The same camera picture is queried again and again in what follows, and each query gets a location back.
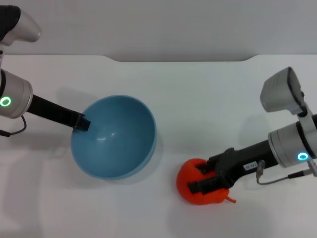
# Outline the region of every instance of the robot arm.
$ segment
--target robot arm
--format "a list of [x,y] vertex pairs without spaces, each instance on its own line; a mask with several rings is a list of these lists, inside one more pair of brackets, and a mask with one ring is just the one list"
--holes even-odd
[[[261,185],[308,174],[317,177],[317,166],[313,162],[317,155],[317,115],[312,114],[304,101],[294,70],[285,68],[265,81],[260,100],[267,112],[289,110],[292,115],[297,115],[299,121],[269,133],[266,141],[238,151],[227,149],[196,165],[206,179],[187,182],[192,194],[230,188],[237,179],[254,172],[257,172],[257,182]],[[259,182],[264,168],[278,164],[285,168],[302,162],[308,162],[309,170],[268,183]]]
[[[6,46],[14,40],[35,42],[40,37],[38,24],[17,6],[0,5],[0,22],[0,43]],[[88,130],[90,125],[83,114],[33,95],[27,80],[0,69],[0,116],[14,119],[25,112],[80,130]],[[2,131],[0,135],[10,133]]]

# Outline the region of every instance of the white table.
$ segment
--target white table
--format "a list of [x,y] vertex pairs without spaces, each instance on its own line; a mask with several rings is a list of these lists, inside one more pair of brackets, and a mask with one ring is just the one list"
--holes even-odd
[[[289,112],[267,114],[259,100],[264,81],[287,66],[317,113],[317,56],[182,63],[5,56],[3,69],[29,80],[36,95],[73,110],[113,94],[139,98],[156,118],[158,145],[140,173],[99,180],[75,164],[71,128],[26,113],[25,132],[0,138],[0,238],[315,237],[312,176],[270,186],[245,176],[230,190],[236,204],[193,206],[175,189],[186,160],[252,145],[296,121]],[[22,126],[21,119],[0,122],[9,131]],[[263,180],[303,168],[276,166]]]

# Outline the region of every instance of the green indicator light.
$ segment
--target green indicator light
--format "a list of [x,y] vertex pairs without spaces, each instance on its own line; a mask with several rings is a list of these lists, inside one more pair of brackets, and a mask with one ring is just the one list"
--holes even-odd
[[0,105],[2,107],[7,107],[11,104],[11,99],[9,97],[3,97],[0,99]]

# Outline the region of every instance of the cable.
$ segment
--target cable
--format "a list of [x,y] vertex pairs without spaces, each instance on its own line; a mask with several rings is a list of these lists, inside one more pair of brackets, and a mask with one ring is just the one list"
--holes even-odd
[[26,120],[24,118],[24,116],[21,116],[23,123],[24,123],[24,127],[21,130],[15,131],[15,132],[7,132],[5,130],[0,130],[0,136],[5,136],[5,137],[10,137],[11,135],[16,135],[18,133],[23,132],[26,129]]
[[270,181],[270,182],[260,182],[260,177],[263,175],[264,168],[265,168],[265,161],[264,160],[260,160],[259,163],[258,163],[257,175],[256,175],[257,183],[259,185],[269,185],[269,184],[280,182],[280,181],[283,181],[283,180],[286,180],[286,179],[294,179],[294,178],[310,175],[312,173],[310,169],[301,170],[301,171],[298,171],[296,173],[289,174],[286,177],[279,178],[279,179],[276,179],[276,180],[273,180],[273,181]]
[[279,179],[273,180],[271,182],[260,182],[259,178],[257,178],[257,183],[259,185],[269,185],[269,184],[280,182],[280,181],[283,181],[283,180],[286,180],[286,179],[288,179],[288,177],[279,178]]
[[18,133],[21,133],[21,132],[25,131],[25,129],[26,129],[26,120],[25,120],[24,116],[21,116],[21,118],[22,118],[22,120],[23,120],[24,127],[23,127],[21,130],[18,130],[18,131],[16,131],[16,132],[11,132],[11,133],[10,133],[11,135],[16,135],[16,134],[18,134]]

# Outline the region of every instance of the orange object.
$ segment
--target orange object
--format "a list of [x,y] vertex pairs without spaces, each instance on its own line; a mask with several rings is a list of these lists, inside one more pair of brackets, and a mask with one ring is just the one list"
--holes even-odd
[[190,203],[197,204],[197,205],[221,203],[225,199],[230,202],[236,203],[236,200],[233,200],[228,197],[229,190],[225,188],[207,193],[205,195],[203,195],[201,192],[198,192],[195,194],[191,193],[187,185],[188,182],[200,181],[200,180],[208,179],[210,177],[215,176],[214,171],[204,175],[196,168],[196,165],[202,164],[202,163],[207,163],[207,162],[206,160],[203,160],[203,159],[191,159],[191,160],[188,160],[181,167],[176,179],[177,190],[179,191],[181,196],[185,200],[189,201]]

